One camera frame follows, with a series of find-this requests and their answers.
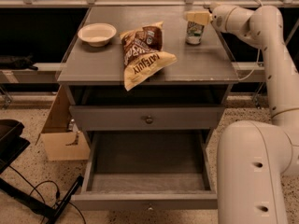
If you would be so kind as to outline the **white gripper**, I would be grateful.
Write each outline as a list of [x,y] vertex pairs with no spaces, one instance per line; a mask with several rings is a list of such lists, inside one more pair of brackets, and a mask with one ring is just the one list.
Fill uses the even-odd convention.
[[212,14],[208,10],[187,11],[184,13],[184,19],[204,26],[211,23],[215,30],[226,33],[226,23],[234,9],[236,6],[215,5],[211,7]]

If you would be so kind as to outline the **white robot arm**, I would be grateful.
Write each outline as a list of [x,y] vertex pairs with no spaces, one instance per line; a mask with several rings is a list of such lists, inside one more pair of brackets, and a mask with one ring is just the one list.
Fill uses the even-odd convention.
[[217,149],[219,224],[288,224],[281,178],[299,170],[299,73],[283,37],[278,8],[254,10],[217,4],[184,14],[212,25],[263,55],[268,123],[240,120],[228,125]]

